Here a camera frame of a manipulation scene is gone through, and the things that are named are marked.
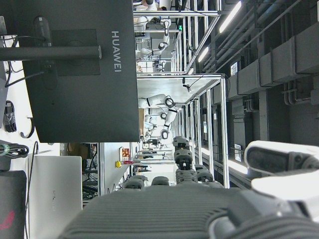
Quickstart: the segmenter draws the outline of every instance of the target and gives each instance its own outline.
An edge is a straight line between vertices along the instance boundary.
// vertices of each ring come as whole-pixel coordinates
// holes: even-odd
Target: red label
[[[133,161],[123,161],[122,162],[123,164],[132,164],[132,163],[134,163]]]
[[[14,220],[14,211],[9,212],[2,224],[0,224],[0,230],[8,229],[12,226]]]

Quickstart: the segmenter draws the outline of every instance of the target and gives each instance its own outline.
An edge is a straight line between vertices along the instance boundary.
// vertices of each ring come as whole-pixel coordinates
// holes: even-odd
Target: ceiling light
[[[201,152],[206,154],[206,155],[208,155],[208,156],[210,156],[210,152],[206,148],[201,148]]]
[[[206,47],[203,52],[201,53],[201,55],[198,58],[198,62],[201,62],[202,59],[204,59],[204,56],[206,56],[206,54],[208,53],[209,47]]]
[[[228,165],[229,167],[231,167],[232,169],[235,169],[238,172],[241,172],[243,174],[248,174],[248,168],[239,163],[229,160]]]
[[[223,22],[223,24],[220,26],[219,28],[219,33],[222,33],[226,27],[228,26],[228,24],[232,21],[232,19],[235,17],[235,15],[237,14],[237,12],[239,11],[241,7],[241,1],[239,1],[234,9],[232,9],[232,11],[230,12],[230,14],[227,16],[226,20]]]
[[[194,68],[191,68],[190,70],[189,70],[189,75],[191,75],[191,74],[193,74],[193,71],[194,71]]]

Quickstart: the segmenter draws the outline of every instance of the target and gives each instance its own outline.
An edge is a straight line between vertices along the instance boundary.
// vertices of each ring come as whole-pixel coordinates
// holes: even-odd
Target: robotic arm
[[[136,50],[135,54],[137,57],[143,58],[145,56],[151,56],[151,55],[152,56],[160,56],[161,53],[169,47],[169,27],[171,25],[171,20],[168,18],[164,18],[160,21],[160,23],[164,26],[164,36],[163,36],[163,41],[158,46],[158,49],[153,50],[153,49],[142,48],[140,51]]]
[[[146,0],[148,8],[146,11],[156,11],[156,2],[154,0]],[[136,23],[134,24],[134,30],[136,31],[145,31],[146,24],[152,20],[153,17],[151,16],[141,16],[137,19]]]
[[[156,96],[152,96],[146,99],[139,99],[139,108],[148,108],[148,107],[153,107],[158,104],[164,104],[166,107],[168,107],[168,112],[165,117],[165,123],[164,123],[164,128],[160,132],[162,139],[167,139],[168,138],[168,128],[169,125],[174,121],[177,115],[177,109],[175,107],[175,103],[172,100],[172,98],[160,94]]]

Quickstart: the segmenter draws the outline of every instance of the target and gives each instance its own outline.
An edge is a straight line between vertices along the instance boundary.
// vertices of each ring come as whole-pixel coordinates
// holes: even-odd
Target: monitor back
[[[56,60],[56,76],[26,80],[41,142],[139,140],[132,1],[11,0],[18,35],[34,36],[43,16],[52,46],[101,46],[102,59]],[[41,42],[20,39],[20,47]],[[25,75],[43,61],[24,61]]]

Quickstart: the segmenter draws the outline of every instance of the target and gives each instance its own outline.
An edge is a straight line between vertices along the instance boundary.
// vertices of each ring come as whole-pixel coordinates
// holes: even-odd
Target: silver laptop
[[[81,157],[35,156],[29,194],[30,239],[57,238],[81,210]]]

